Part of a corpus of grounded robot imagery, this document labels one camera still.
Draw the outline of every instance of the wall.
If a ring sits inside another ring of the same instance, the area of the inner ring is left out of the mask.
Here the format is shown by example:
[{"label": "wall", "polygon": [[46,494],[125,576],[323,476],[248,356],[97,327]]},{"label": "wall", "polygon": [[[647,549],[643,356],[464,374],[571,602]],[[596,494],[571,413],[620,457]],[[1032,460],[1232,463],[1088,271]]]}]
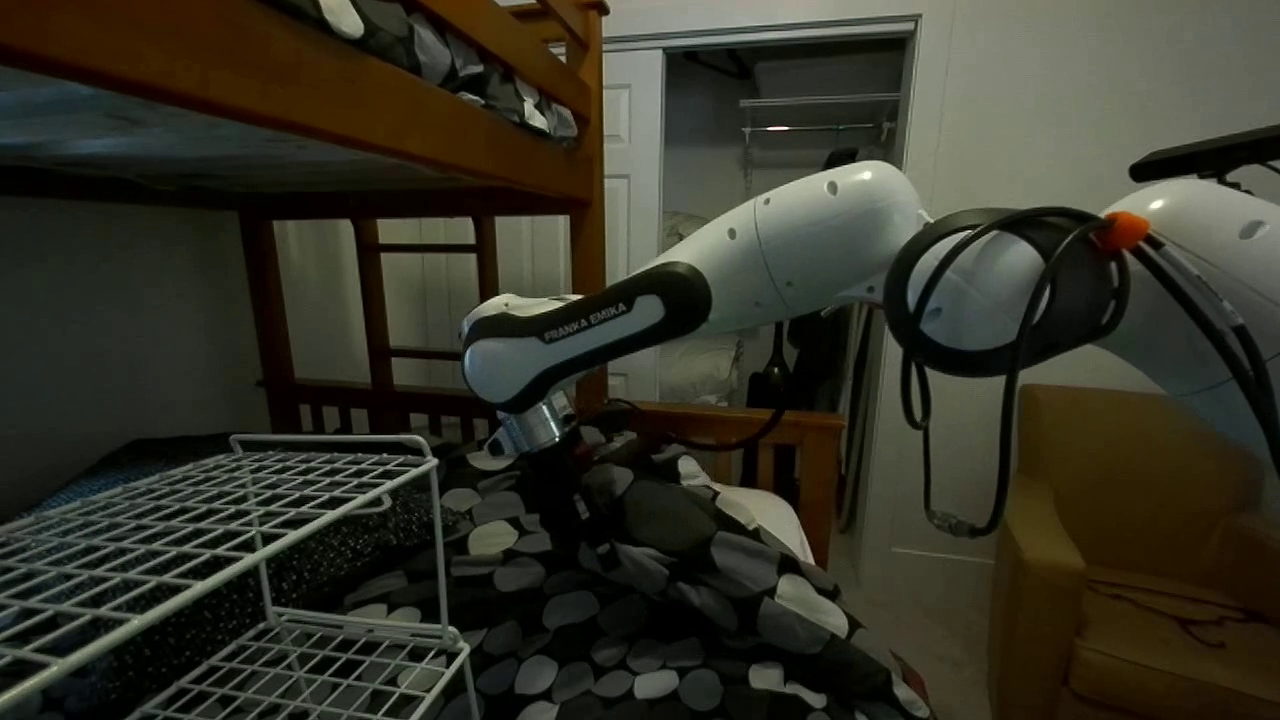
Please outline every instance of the wall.
[{"label": "wall", "polygon": [[[608,40],[694,34],[806,34],[917,20],[905,174],[934,212],[971,204],[1079,204],[1124,198],[1150,149],[1276,126],[1280,3],[1269,0],[614,0]],[[881,602],[917,605],[982,642],[989,546],[921,517],[921,446],[898,407],[899,352],[881,356],[881,399],[858,573]],[[1152,388],[1137,367],[1071,352],[1032,374],[1059,383]],[[998,388],[936,379],[936,498],[986,512],[998,469]]]},{"label": "wall", "polygon": [[0,202],[0,517],[138,437],[259,427],[235,219]]}]

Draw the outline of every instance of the floor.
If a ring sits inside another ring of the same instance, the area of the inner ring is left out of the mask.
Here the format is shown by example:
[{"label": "floor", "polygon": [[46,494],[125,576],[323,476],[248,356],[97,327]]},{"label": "floor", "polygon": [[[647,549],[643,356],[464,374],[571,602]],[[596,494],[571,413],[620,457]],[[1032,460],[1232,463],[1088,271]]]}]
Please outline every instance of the floor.
[{"label": "floor", "polygon": [[959,642],[944,616],[910,614],[899,605],[869,605],[854,573],[854,537],[832,546],[832,576],[844,590],[844,609],[863,622],[863,642],[899,651],[928,683],[936,720],[989,720],[989,648]]}]

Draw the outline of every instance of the wire shoe rack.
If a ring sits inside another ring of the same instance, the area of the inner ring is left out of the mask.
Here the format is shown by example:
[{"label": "wire shoe rack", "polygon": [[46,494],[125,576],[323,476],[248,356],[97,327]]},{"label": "wire shoe rack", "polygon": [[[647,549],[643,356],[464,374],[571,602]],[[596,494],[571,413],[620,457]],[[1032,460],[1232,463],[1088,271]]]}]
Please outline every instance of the wire shoe rack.
[{"label": "wire shoe rack", "polygon": [[[269,561],[428,482],[439,626],[277,609]],[[435,457],[420,437],[235,437],[209,457],[0,530],[0,716],[229,581],[264,626],[138,716],[426,716],[464,672],[450,626]]]}]

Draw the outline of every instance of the bunk bed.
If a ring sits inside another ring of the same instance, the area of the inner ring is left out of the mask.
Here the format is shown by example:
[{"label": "bunk bed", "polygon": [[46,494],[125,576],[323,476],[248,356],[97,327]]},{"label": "bunk bed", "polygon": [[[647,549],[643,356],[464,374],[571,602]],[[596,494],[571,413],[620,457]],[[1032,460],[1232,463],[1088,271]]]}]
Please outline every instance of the bunk bed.
[{"label": "bunk bed", "polygon": [[[396,383],[396,360],[454,352],[394,343],[380,255],[439,250],[387,250],[380,219],[470,219],[471,245],[444,253],[471,253],[482,297],[494,297],[498,217],[568,217],[571,290],[603,290],[603,3],[413,3],[564,105],[578,142],[548,145],[259,0],[0,0],[0,192],[235,212],[277,434],[450,426],[464,446],[482,441],[494,426],[485,406]],[[368,383],[298,377],[277,219],[354,224]],[[578,406],[603,406],[603,374],[580,379]],[[765,419],[770,413],[640,406],[635,434],[738,441]],[[836,418],[787,413],[762,441],[762,454],[796,454],[801,525],[818,561],[830,561],[840,437]]]}]

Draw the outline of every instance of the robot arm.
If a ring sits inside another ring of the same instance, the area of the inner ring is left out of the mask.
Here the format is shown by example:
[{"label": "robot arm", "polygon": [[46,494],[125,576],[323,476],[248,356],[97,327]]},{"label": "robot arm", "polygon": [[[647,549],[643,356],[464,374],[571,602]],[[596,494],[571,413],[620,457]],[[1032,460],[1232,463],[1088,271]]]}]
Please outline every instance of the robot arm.
[{"label": "robot arm", "polygon": [[1114,212],[1144,217],[1168,245],[1161,262],[1127,268],[1117,250],[1092,245],[1100,217],[1071,207],[928,224],[898,170],[844,165],[718,217],[600,297],[482,306],[464,326],[464,377],[501,407],[515,449],[537,454],[561,441],[548,395],[583,367],[694,333],[872,300],[910,352],[955,377],[1100,343],[1263,457],[1255,419],[1276,399],[1240,383],[1224,349],[1204,343],[1208,327],[1190,326],[1152,271],[1171,271],[1228,337],[1255,327],[1253,356],[1276,363],[1280,297],[1269,275],[1280,268],[1280,207],[1224,185],[1168,181]]},{"label": "robot arm", "polygon": [[482,306],[464,322],[464,377],[519,449],[548,449],[561,434],[545,395],[568,377],[689,333],[876,300],[884,268],[924,219],[892,165],[806,177],[718,217],[600,297]]}]

